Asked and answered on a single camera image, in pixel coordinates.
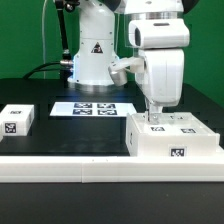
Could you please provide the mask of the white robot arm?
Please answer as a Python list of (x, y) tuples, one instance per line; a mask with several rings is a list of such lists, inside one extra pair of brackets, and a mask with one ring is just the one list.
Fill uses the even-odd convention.
[[(80, 45), (73, 57), (70, 85), (87, 91), (127, 82), (135, 75), (151, 121), (179, 103), (184, 53), (190, 32), (183, 16), (200, 0), (78, 0)], [(125, 17), (125, 44), (135, 50), (119, 58), (114, 49), (115, 16)]]

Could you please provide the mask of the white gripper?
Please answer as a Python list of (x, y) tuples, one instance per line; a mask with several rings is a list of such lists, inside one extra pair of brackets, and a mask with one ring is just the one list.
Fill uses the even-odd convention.
[(135, 74), (135, 81), (145, 98), (151, 103), (148, 121), (158, 122), (163, 107), (179, 103), (183, 72), (184, 52), (182, 49), (139, 50), (138, 56), (144, 60), (144, 71)]

